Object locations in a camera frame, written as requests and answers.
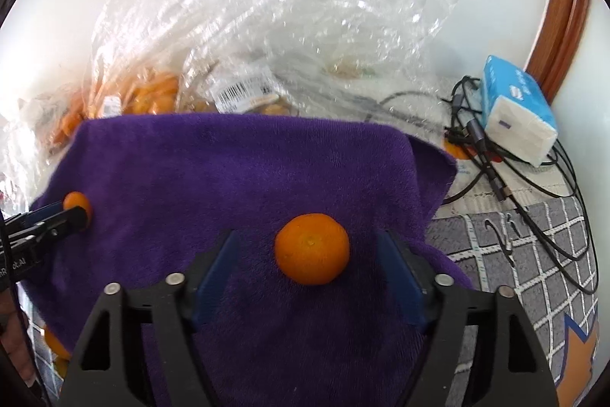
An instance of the white label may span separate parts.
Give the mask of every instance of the white label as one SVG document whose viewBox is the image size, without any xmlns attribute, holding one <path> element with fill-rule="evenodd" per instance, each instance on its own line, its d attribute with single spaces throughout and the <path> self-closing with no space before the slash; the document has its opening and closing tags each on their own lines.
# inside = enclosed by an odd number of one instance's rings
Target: white label
<svg viewBox="0 0 610 407">
<path fill-rule="evenodd" d="M 236 80 L 230 85 L 212 90 L 219 113 L 241 114 L 278 100 L 268 77 L 258 76 Z"/>
<path fill-rule="evenodd" d="M 121 97 L 118 95 L 108 95 L 108 97 L 104 97 L 100 117 L 115 117 L 120 116 L 121 114 Z"/>
</svg>

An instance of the white logo on tissue pack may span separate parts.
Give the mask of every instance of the white logo on tissue pack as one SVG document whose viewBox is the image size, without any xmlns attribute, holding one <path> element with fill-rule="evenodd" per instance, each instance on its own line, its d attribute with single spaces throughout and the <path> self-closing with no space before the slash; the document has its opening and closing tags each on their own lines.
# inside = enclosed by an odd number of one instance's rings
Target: white logo on tissue pack
<svg viewBox="0 0 610 407">
<path fill-rule="evenodd" d="M 514 85 L 510 86 L 510 94 L 519 100 L 523 100 L 523 92 L 519 87 L 515 87 Z"/>
</svg>

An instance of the human hand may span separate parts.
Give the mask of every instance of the human hand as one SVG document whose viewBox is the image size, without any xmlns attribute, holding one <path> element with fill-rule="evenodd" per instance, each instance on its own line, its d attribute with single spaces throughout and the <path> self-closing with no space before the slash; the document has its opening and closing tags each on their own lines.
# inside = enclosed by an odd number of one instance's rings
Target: human hand
<svg viewBox="0 0 610 407">
<path fill-rule="evenodd" d="M 34 381 L 34 365 L 27 349 L 26 340 L 29 340 L 29 338 L 24 337 L 21 332 L 19 315 L 14 308 L 13 299 L 8 290 L 0 293 L 0 315 L 8 316 L 8 322 L 0 337 L 0 342 L 23 381 L 31 385 Z M 23 318 L 27 323 L 28 319 L 25 313 L 23 313 Z"/>
</svg>

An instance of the blue gripper pad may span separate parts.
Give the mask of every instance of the blue gripper pad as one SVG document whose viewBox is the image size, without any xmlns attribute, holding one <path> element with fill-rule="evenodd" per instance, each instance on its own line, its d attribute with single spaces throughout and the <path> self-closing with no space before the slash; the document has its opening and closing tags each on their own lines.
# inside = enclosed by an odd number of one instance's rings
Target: blue gripper pad
<svg viewBox="0 0 610 407">
<path fill-rule="evenodd" d="M 428 328 L 435 305 L 434 272 L 427 261 L 411 253 L 406 242 L 383 230 L 377 230 L 377 259 L 405 322 L 422 331 Z"/>
<path fill-rule="evenodd" d="M 238 235 L 236 232 L 231 232 L 197 287 L 190 318 L 190 324 L 195 330 L 198 330 L 201 325 L 208 323 L 214 317 L 214 312 L 225 291 L 231 271 L 237 262 L 238 249 Z"/>
</svg>

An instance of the crumpled plastic wrap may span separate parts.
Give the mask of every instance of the crumpled plastic wrap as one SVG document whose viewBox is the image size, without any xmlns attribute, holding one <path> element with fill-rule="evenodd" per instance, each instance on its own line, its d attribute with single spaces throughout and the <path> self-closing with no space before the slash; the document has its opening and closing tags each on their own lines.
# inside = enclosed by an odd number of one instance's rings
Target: crumpled plastic wrap
<svg viewBox="0 0 610 407">
<path fill-rule="evenodd" d="M 457 0 L 107 0 L 82 88 L 4 129 L 2 209 L 42 193 L 85 119 L 261 113 L 391 124 L 441 144 L 425 45 Z"/>
</svg>

